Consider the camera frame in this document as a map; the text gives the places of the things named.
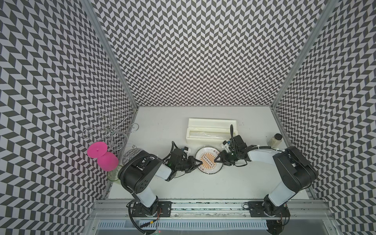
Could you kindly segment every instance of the black mounting plate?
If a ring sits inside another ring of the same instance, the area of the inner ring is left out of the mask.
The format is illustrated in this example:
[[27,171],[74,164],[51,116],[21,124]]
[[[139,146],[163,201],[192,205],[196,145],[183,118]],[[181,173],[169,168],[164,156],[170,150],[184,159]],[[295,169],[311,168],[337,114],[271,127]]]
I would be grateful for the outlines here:
[[267,220],[266,226],[268,227],[266,231],[270,234],[280,234],[284,228],[278,220]]
[[[264,213],[264,207],[262,206],[262,203],[264,201],[258,201],[258,202],[248,202],[248,210],[251,213],[251,217],[268,217]],[[288,208],[281,207],[276,211],[276,217],[280,216],[282,214],[282,217],[290,217],[290,212],[288,211]]]
[[[169,202],[169,201],[158,202],[157,212],[159,212],[159,210],[161,210],[160,217],[170,217],[171,205],[172,205],[172,202]],[[156,216],[156,214],[151,215],[150,213],[148,213],[143,208],[143,205],[141,203],[136,203],[133,206],[132,217],[157,217],[157,216]]]

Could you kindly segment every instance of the black and white zigzag pattern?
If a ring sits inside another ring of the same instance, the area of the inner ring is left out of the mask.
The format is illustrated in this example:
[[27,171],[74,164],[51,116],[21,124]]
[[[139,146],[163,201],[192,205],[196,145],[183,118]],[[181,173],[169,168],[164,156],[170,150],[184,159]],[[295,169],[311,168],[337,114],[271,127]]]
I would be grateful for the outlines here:
[[106,188],[81,133],[133,114],[78,0],[0,1],[0,75],[0,234],[78,234]]
[[139,105],[271,104],[326,0],[92,0]]
[[376,10],[338,3],[277,112],[345,234],[376,234]]

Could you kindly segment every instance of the ventilation grille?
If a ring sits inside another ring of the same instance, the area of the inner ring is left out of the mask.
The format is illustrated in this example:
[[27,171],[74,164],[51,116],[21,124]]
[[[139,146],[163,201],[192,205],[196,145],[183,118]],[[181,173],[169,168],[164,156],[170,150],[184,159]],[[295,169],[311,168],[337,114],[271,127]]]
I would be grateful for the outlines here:
[[[136,220],[144,224],[150,220]],[[156,223],[143,229],[155,229]],[[136,229],[130,220],[101,220],[98,229]],[[161,220],[158,229],[162,230],[253,230],[268,229],[265,220]]]

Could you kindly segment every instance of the pink silicone cup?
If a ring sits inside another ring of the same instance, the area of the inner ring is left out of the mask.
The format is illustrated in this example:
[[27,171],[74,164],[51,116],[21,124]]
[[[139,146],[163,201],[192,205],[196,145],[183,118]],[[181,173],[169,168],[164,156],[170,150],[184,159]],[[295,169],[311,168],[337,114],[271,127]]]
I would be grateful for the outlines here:
[[115,154],[106,152],[97,159],[97,163],[104,171],[112,171],[119,164],[119,159],[117,159]]
[[90,158],[99,158],[107,152],[107,144],[105,142],[95,142],[88,148],[88,156]]

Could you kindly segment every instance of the plate with printed design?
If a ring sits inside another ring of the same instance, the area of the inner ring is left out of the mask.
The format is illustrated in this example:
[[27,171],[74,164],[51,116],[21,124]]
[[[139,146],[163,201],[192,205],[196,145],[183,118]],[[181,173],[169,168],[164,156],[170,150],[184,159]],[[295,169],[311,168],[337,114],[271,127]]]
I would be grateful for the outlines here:
[[223,163],[214,162],[214,159],[218,156],[218,154],[218,149],[214,147],[205,146],[200,148],[195,155],[197,160],[202,161],[202,165],[200,165],[198,169],[206,174],[215,174],[220,171]]

